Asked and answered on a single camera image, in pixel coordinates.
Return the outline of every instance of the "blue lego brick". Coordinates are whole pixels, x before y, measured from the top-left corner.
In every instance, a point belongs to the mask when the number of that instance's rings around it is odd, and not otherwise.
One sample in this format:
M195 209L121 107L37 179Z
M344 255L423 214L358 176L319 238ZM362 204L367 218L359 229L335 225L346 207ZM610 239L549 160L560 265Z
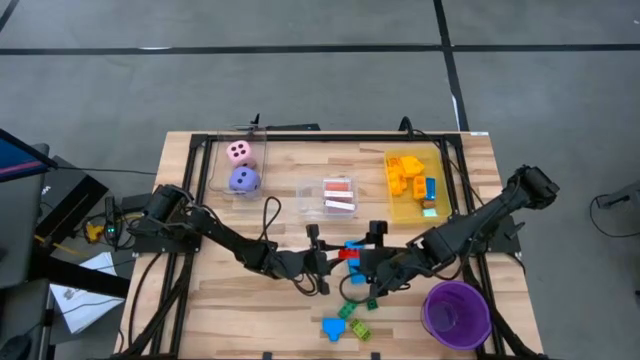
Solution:
M329 341L340 340L340 335L347 329L347 322L344 319L324 318L322 319L322 331L329 337Z
M424 198L427 200L436 199L436 179L427 178L427 196Z
M353 243L357 242L357 240L347 241L344 243L344 246L347 249L364 249L364 245L354 245ZM349 274L353 274L354 272L358 272L354 266L360 266L360 259L348 259L347 266L349 266ZM351 277L351 283L354 285L361 285L366 283L367 278L364 275L354 275Z

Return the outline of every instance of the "computer monitor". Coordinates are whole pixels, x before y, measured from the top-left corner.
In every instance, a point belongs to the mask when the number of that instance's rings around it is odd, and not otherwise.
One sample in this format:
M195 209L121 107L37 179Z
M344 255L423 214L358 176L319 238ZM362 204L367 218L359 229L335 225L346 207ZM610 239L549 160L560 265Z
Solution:
M0 183L57 168L55 161L0 129Z

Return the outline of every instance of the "red block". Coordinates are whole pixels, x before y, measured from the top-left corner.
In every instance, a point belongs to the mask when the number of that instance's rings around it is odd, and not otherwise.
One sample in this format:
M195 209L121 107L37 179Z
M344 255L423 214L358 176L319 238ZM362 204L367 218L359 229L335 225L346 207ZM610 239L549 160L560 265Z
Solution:
M338 251L339 259L359 259L360 250L358 249L340 249Z

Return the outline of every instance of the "yellow tray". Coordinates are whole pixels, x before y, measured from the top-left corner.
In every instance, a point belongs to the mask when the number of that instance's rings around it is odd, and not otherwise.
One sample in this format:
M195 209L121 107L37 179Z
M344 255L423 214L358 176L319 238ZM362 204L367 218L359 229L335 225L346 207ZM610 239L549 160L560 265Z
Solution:
M422 205L413 198L413 179L407 179L407 188L402 195L391 195L389 185L388 159L401 156L415 156L424 164L422 175L436 179L436 216L423 216ZM388 150L384 153L384 168L387 176L387 191L391 205L391 220L399 224L434 223L440 224L451 215L451 203L447 193L440 150L436 147L416 147Z

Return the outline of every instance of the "black box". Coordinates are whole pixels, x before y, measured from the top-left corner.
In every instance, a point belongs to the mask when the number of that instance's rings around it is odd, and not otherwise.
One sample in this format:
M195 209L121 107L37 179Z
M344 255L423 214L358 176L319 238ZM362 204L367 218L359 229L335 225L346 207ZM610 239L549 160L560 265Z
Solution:
M61 167L75 167L59 156L53 160ZM36 234L54 243L74 236L73 230L89 211L107 193L108 189L81 170L58 169L48 172L44 178ZM47 249L53 252L54 247Z

